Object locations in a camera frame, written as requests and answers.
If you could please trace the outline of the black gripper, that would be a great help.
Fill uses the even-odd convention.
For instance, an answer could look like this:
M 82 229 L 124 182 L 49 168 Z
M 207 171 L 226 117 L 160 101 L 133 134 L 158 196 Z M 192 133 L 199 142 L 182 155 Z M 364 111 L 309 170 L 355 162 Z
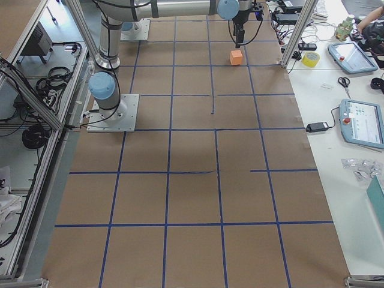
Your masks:
M 237 15 L 232 19 L 234 24 L 234 36 L 235 36 L 235 47 L 238 49 L 244 42 L 244 27 L 243 25 L 249 19 L 249 10 L 239 10 Z

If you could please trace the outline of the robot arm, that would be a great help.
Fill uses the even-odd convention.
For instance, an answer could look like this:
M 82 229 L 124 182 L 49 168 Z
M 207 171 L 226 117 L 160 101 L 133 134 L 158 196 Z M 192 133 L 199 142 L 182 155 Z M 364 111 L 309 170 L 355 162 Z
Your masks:
M 232 66 L 227 22 L 217 16 L 153 20 L 146 41 L 120 42 L 119 84 L 139 94 L 139 130 L 257 126 L 247 60 Z

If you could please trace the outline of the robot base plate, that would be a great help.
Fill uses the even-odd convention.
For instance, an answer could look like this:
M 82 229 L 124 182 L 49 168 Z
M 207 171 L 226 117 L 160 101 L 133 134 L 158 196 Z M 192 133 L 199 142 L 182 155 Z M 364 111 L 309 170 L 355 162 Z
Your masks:
M 138 22 L 124 22 L 122 24 L 121 41 L 142 41 L 148 39 L 149 19 L 142 19 Z
M 98 111 L 90 115 L 91 124 L 87 125 L 86 130 L 89 133 L 134 132 L 138 106 L 139 94 L 122 94 L 116 112 L 100 110 L 94 100 L 92 108 Z

